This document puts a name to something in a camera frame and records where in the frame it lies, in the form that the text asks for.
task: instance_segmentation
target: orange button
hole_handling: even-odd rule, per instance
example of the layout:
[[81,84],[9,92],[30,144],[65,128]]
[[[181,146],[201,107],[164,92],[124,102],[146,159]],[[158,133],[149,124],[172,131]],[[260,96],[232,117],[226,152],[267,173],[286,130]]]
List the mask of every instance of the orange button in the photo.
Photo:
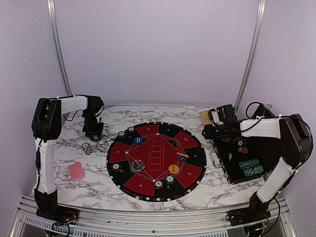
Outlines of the orange button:
[[179,173],[179,171],[180,171],[179,166],[177,166],[175,164],[172,164],[171,166],[169,166],[169,172],[171,174],[177,174],[177,173]]

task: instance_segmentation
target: marble tabletop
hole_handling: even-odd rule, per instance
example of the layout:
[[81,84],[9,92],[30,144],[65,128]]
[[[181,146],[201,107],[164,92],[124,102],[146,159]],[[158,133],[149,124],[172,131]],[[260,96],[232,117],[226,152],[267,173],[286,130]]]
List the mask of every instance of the marble tabletop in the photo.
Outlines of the marble tabletop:
[[[221,168],[210,161],[212,146],[201,135],[203,122],[201,106],[106,106],[101,114],[104,122],[102,140],[91,142],[82,133],[83,118],[77,113],[73,121],[66,121],[55,149],[55,184],[58,202],[75,206],[114,210],[187,210],[218,207],[249,201],[264,183],[263,179],[229,185]],[[106,155],[119,131],[143,122],[168,122],[183,127],[203,144],[206,173],[200,184],[189,194],[172,201],[147,202],[137,200],[121,191],[109,177]],[[82,144],[91,144],[93,153],[85,155]],[[81,162],[85,178],[72,181],[67,167]]]

